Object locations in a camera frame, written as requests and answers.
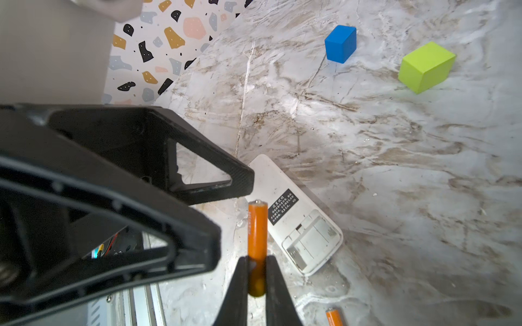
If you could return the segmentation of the white red remote control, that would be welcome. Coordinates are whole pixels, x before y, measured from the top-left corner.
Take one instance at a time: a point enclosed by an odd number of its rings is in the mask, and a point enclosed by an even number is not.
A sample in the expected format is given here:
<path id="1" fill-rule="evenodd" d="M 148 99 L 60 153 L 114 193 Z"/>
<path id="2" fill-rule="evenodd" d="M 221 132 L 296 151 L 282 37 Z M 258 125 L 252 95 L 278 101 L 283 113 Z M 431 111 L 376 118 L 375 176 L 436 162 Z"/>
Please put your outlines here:
<path id="1" fill-rule="evenodd" d="M 268 204 L 268 232 L 275 243 L 303 276 L 316 273 L 342 245 L 341 228 L 270 157 L 261 154 L 248 167 L 255 180 L 247 201 Z"/>

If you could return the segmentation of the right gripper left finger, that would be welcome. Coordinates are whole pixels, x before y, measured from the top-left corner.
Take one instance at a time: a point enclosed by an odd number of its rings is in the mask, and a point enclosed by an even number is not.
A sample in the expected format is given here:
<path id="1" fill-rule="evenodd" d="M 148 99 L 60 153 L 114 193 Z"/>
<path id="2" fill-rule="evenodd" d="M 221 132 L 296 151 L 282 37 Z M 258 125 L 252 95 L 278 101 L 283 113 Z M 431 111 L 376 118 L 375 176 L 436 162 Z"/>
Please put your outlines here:
<path id="1" fill-rule="evenodd" d="M 249 259 L 239 258 L 213 326 L 246 326 Z"/>

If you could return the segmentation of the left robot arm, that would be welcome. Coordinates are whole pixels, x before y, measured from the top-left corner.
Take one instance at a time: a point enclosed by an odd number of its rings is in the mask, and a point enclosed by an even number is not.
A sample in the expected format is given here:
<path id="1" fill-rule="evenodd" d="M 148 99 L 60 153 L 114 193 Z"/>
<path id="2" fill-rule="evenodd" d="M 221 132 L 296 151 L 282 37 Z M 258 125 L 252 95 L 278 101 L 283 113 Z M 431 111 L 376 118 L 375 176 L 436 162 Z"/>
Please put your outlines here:
<path id="1" fill-rule="evenodd" d="M 254 171 L 161 107 L 103 105 L 115 21 L 138 1 L 1 2 L 1 324 L 216 268 L 197 204 Z"/>

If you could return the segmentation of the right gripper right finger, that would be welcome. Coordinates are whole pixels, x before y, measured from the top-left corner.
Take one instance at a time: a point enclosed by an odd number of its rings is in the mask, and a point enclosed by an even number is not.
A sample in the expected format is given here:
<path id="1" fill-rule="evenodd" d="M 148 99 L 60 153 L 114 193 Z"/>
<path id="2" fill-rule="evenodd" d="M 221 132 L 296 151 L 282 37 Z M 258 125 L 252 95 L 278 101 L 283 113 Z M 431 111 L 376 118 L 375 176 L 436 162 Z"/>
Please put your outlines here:
<path id="1" fill-rule="evenodd" d="M 266 258 L 266 326 L 303 326 L 273 255 Z"/>

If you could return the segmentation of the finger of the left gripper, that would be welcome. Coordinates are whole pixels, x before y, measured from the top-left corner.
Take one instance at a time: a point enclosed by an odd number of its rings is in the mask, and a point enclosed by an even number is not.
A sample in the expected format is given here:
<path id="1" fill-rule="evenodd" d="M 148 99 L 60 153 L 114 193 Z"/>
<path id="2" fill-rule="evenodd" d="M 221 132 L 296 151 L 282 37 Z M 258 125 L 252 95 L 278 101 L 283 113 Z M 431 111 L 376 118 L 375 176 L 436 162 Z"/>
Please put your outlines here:
<path id="1" fill-rule="evenodd" d="M 1 156 L 1 324 L 20 325 L 98 297 L 202 274 L 220 228 L 195 204 L 220 182 L 163 192 L 116 167 L 51 170 Z"/>
<path id="2" fill-rule="evenodd" d="M 189 184 L 178 165 L 183 146 L 228 175 Z M 254 171 L 161 107 L 1 106 L 1 152 L 69 179 L 130 194 L 143 177 L 186 205 L 251 194 Z"/>

